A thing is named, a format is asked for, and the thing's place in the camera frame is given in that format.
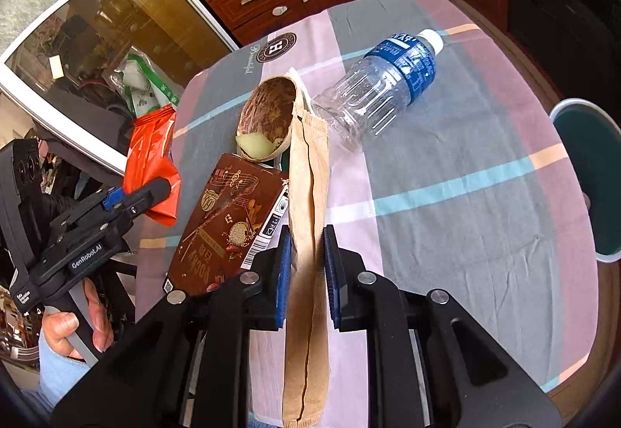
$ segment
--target plastic water bottle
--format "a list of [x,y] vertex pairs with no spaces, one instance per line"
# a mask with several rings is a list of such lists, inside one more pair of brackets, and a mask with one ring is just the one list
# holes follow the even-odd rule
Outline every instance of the plastic water bottle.
[[369,51],[333,87],[312,100],[316,114],[343,144],[356,150],[378,136],[434,80],[435,57],[444,47],[434,30],[395,34]]

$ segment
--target blue bottle label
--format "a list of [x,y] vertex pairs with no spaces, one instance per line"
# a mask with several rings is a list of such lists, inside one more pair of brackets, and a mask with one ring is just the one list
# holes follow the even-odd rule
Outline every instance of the blue bottle label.
[[365,56],[379,56],[399,69],[410,89],[410,103],[420,97],[435,78],[435,58],[423,42],[408,34],[395,34]]

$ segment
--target light blue stripe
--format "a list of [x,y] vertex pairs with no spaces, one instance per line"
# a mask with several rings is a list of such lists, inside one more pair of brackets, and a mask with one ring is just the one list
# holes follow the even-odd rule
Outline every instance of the light blue stripe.
[[197,118],[192,122],[189,122],[187,126],[183,128],[184,133],[188,132],[189,130],[192,130],[193,128],[198,127],[204,122],[208,122],[211,118],[215,118],[218,114],[222,114],[223,112],[228,111],[229,109],[232,109],[236,105],[239,105],[240,103],[244,103],[246,100],[250,98],[251,94],[252,92],[249,92],[249,93],[240,95],[237,98],[233,98],[232,100],[229,100],[228,102],[225,102],[222,105],[219,105],[215,109],[210,110],[208,113],[203,114],[203,116],[201,116],[200,118]]
[[360,51],[354,51],[353,53],[344,54],[344,55],[341,56],[341,61],[346,62],[347,60],[349,60],[351,58],[357,58],[359,56],[364,56],[370,50],[372,50],[374,47],[367,47],[366,49],[361,49]]
[[181,235],[173,235],[171,237],[166,237],[166,247],[176,248],[179,245],[180,240],[181,240]]
[[451,179],[442,183],[426,186],[417,190],[391,195],[389,197],[377,198],[373,201],[376,216],[385,216],[395,212],[409,211],[423,205],[435,204],[455,198],[466,193],[471,193],[483,188],[488,188],[495,184],[509,181],[521,177],[529,172],[533,172],[530,158],[525,158],[496,165],[483,171],[474,172],[467,176]]
[[540,388],[544,393],[547,393],[549,391],[552,391],[555,387],[557,387],[560,384],[560,382],[561,382],[560,379],[558,377],[555,377],[551,381],[548,381],[547,383],[545,383],[543,386],[540,386]]

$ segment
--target human hand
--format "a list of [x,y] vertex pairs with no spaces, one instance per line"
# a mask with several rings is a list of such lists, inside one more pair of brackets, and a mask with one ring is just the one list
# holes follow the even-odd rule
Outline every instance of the human hand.
[[[95,328],[92,331],[92,343],[100,352],[105,351],[113,343],[114,333],[106,315],[106,309],[99,301],[97,290],[91,279],[84,280],[84,292],[88,301],[88,313]],[[43,334],[53,351],[59,355],[82,360],[82,356],[69,343],[67,337],[72,335],[80,325],[78,318],[72,312],[57,312],[50,314],[48,310],[43,314]]]

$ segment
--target blue sleeve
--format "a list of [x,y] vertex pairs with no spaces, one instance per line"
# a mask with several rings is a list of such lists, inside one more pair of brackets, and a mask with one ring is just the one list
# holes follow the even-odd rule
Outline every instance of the blue sleeve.
[[51,412],[54,406],[70,389],[88,372],[89,366],[84,362],[65,358],[52,351],[43,330],[39,336],[39,384],[34,395],[38,404]]

